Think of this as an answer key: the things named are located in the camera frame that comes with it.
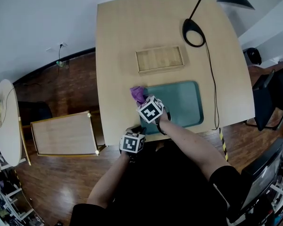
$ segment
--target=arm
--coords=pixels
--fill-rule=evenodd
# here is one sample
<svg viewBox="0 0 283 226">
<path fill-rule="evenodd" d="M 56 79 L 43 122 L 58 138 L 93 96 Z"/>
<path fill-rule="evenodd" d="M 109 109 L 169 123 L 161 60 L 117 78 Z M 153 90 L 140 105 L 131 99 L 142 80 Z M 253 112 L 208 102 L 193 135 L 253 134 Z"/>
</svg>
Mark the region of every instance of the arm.
<svg viewBox="0 0 283 226">
<path fill-rule="evenodd" d="M 159 125 L 180 150 L 196 163 L 207 180 L 216 169 L 229 165 L 211 143 L 195 133 L 173 124 L 165 114 L 161 116 Z"/>
<path fill-rule="evenodd" d="M 129 165 L 130 157 L 122 153 L 112 167 L 101 177 L 91 191 L 87 203 L 106 208 Z"/>
</svg>

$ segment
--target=round white table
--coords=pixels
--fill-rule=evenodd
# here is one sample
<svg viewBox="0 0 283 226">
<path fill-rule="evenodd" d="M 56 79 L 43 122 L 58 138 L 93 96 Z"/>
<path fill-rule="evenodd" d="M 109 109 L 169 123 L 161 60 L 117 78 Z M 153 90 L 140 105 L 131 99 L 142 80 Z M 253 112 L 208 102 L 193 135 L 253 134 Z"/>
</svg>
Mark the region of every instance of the round white table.
<svg viewBox="0 0 283 226">
<path fill-rule="evenodd" d="M 16 166 L 22 155 L 19 108 L 14 86 L 6 79 L 0 82 L 0 116 L 0 152 L 9 165 Z"/>
</svg>

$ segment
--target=lamp base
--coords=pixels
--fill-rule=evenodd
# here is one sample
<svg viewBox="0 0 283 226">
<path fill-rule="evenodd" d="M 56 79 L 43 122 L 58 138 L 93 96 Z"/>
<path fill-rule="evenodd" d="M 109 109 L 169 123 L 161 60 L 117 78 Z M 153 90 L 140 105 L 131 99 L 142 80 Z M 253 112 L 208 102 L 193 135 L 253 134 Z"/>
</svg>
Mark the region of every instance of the lamp base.
<svg viewBox="0 0 283 226">
<path fill-rule="evenodd" d="M 202 43 L 200 45 L 192 44 L 187 38 L 188 31 L 195 31 L 196 33 L 198 33 L 202 38 Z M 201 28 L 197 25 L 197 23 L 195 23 L 193 20 L 188 18 L 183 23 L 183 39 L 184 41 L 186 41 L 188 45 L 195 48 L 199 48 L 203 46 L 204 43 L 206 42 L 206 37 L 204 36 L 204 33 L 202 32 Z"/>
</svg>

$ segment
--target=person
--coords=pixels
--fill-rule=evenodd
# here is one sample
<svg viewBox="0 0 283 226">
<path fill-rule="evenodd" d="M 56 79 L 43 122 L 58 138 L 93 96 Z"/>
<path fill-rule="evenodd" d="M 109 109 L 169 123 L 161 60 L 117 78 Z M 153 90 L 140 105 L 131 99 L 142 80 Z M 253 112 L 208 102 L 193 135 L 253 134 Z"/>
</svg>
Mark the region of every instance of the person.
<svg viewBox="0 0 283 226">
<path fill-rule="evenodd" d="M 135 163 L 122 151 L 87 203 L 74 206 L 71 226 L 227 225 L 227 214 L 241 207 L 240 174 L 211 143 L 169 121 L 165 111 L 159 125 L 171 140 L 157 151 L 146 144 Z"/>
</svg>

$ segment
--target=purple cloth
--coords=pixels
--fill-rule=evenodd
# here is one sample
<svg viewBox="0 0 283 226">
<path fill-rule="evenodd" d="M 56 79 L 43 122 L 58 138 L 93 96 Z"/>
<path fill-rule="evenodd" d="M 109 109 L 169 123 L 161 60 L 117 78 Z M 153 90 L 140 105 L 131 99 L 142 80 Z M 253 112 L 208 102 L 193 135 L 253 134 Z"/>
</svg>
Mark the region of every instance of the purple cloth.
<svg viewBox="0 0 283 226">
<path fill-rule="evenodd" d="M 143 90 L 144 87 L 141 86 L 135 86 L 130 88 L 132 98 L 139 104 L 142 104 L 146 101 L 146 99 L 143 96 Z"/>
</svg>

